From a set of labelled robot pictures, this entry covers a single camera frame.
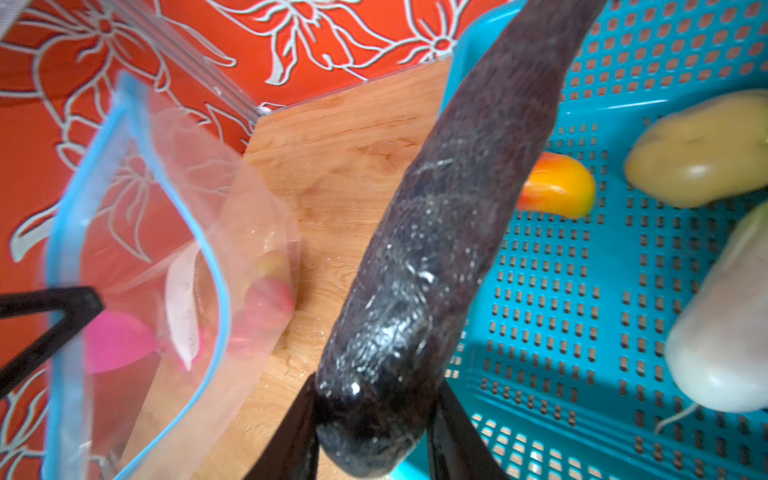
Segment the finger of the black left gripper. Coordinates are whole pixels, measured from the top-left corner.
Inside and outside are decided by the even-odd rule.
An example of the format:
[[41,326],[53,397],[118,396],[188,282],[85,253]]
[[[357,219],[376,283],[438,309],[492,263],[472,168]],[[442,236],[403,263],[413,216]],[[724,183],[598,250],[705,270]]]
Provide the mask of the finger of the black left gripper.
[[51,360],[103,310],[98,292],[90,286],[2,294],[2,319],[39,313],[57,313],[60,319],[1,368],[1,397]]

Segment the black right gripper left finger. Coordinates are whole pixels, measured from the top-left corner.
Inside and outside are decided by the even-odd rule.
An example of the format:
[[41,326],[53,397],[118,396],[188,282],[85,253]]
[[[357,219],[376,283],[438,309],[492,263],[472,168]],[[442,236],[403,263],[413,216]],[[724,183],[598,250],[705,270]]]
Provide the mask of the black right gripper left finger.
[[317,478],[315,374],[310,375],[285,414],[246,480]]

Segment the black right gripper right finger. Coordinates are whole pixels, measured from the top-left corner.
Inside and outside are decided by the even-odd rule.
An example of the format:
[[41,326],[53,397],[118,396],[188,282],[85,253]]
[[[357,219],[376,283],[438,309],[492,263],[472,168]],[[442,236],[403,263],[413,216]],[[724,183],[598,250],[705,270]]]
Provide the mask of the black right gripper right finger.
[[427,450],[432,480],[508,479],[447,382],[427,425]]

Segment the dark eggplant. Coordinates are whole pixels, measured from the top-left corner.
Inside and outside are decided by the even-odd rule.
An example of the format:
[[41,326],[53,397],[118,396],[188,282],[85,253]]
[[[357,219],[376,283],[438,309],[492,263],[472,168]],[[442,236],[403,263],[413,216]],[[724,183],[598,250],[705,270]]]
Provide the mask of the dark eggplant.
[[417,445],[469,307],[553,132],[601,1],[529,1],[462,80],[405,171],[315,376],[317,434],[347,474]]

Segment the clear zip top bag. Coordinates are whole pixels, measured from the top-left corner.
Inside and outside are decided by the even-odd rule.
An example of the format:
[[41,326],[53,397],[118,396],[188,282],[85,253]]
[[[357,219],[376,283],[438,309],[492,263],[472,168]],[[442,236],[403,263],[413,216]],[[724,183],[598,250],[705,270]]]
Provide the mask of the clear zip top bag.
[[44,278],[94,288],[104,310],[147,324],[158,348],[89,374],[88,324],[54,355],[42,477],[191,477],[280,338],[251,356],[227,351],[232,316],[271,250],[289,254],[295,298],[300,241],[288,207],[191,114],[121,74],[59,203]]

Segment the dark red apple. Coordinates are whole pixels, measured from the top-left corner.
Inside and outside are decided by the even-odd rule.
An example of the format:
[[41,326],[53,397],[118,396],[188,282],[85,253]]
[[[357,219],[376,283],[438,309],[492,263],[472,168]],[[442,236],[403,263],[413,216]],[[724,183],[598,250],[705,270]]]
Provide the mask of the dark red apple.
[[227,351],[251,356],[280,337],[295,309],[292,286],[273,276],[257,279],[246,291],[243,308],[232,316]]

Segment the yellow potato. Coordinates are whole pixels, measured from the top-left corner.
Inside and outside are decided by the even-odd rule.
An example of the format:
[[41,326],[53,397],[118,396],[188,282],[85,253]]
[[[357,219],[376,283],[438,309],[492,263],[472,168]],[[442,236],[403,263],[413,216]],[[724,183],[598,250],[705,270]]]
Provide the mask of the yellow potato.
[[256,262],[258,278],[268,277],[293,286],[293,272],[289,254],[284,250],[271,250],[261,255]]

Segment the red yellow mango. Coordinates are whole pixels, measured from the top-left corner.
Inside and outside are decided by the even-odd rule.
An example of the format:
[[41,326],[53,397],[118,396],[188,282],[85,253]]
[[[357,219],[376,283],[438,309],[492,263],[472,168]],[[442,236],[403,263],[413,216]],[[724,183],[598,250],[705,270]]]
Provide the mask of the red yellow mango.
[[523,185],[516,209],[579,219],[592,210],[595,194],[595,179],[581,162],[543,152]]

